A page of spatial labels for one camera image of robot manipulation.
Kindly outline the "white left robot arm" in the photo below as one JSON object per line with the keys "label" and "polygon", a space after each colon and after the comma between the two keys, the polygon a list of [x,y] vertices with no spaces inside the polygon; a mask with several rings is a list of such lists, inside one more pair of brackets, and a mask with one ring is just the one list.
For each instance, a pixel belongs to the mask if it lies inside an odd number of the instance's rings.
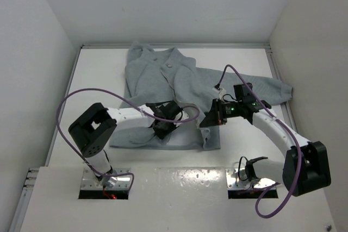
{"label": "white left robot arm", "polygon": [[112,174],[104,147],[115,132],[145,128],[150,136],[166,138],[179,127],[177,121],[189,115],[175,101],[146,103],[135,108],[106,108],[102,103],[91,105],[68,128],[73,141],[95,169],[94,175],[102,180],[103,174]]}

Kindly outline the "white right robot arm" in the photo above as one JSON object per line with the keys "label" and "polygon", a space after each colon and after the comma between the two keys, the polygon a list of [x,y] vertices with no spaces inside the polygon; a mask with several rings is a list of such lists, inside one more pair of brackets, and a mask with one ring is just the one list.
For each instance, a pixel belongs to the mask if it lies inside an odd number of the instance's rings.
{"label": "white right robot arm", "polygon": [[268,178],[283,184],[293,196],[300,196],[331,184],[325,145],[302,137],[281,121],[265,100],[252,94],[252,84],[234,86],[235,102],[214,99],[201,128],[222,126],[229,118],[242,117],[262,131],[281,151],[284,161],[265,156],[247,160],[241,180]]}

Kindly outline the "grey zip jacket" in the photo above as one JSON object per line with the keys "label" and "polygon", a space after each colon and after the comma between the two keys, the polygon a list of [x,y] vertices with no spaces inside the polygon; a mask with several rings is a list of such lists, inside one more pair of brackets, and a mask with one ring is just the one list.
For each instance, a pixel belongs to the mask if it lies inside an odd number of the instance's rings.
{"label": "grey zip jacket", "polygon": [[219,127],[198,129],[197,125],[211,108],[212,100],[218,97],[213,86],[221,79],[222,86],[233,94],[233,86],[241,82],[236,74],[199,68],[194,58],[184,56],[177,48],[155,51],[149,45],[133,42],[127,54],[125,78],[125,98],[133,104],[174,100],[179,105],[196,105],[200,116],[196,121],[181,124],[163,140],[156,137],[151,128],[116,131],[109,141],[110,147],[180,151],[220,149]]}

